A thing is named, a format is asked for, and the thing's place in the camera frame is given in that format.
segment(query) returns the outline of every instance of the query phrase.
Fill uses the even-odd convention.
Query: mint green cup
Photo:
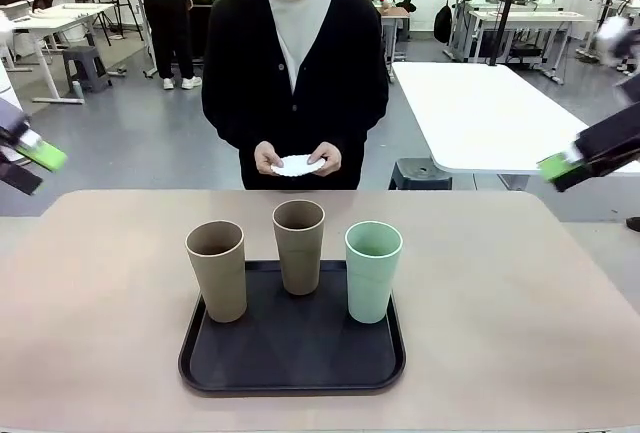
[[[349,314],[360,323],[377,323],[387,314],[402,235],[393,226],[365,221],[349,228],[345,242]]]

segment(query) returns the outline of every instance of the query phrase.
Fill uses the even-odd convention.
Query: white plate
[[[280,176],[295,178],[298,176],[308,175],[309,173],[313,173],[314,171],[318,171],[327,162],[327,160],[321,158],[313,165],[309,165],[309,158],[311,158],[311,155],[287,156],[286,158],[282,158],[282,163],[284,163],[284,166],[282,168],[271,165],[271,169],[274,173]]]

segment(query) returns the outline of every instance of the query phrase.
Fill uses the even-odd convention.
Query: hand
[[[282,160],[276,154],[276,150],[273,149],[273,145],[268,141],[263,141],[256,146],[253,156],[256,160],[256,168],[261,175],[278,176],[271,169],[271,165],[276,165],[280,168],[284,166]]]
[[[327,143],[326,141],[321,143],[316,151],[311,154],[311,158],[309,158],[309,164],[313,165],[315,162],[324,158],[327,162],[324,164],[322,168],[314,173],[314,175],[318,176],[328,176],[331,173],[335,173],[336,171],[342,168],[342,153],[340,150],[333,146],[331,143]]]

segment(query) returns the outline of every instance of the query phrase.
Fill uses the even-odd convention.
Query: person in gray hoodie
[[[171,71],[173,54],[178,59],[182,75],[182,88],[191,90],[202,85],[202,79],[194,75],[189,10],[191,0],[144,0],[144,8],[151,26],[153,49],[158,73],[165,90],[175,86]]]

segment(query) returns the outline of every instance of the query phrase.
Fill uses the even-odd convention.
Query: tray
[[[206,314],[202,298],[179,358],[184,381],[210,395],[349,394],[390,386],[405,350],[393,299],[387,316],[363,325],[347,311],[344,261],[323,261],[320,285],[295,297],[277,261],[247,262],[246,313],[229,324]]]

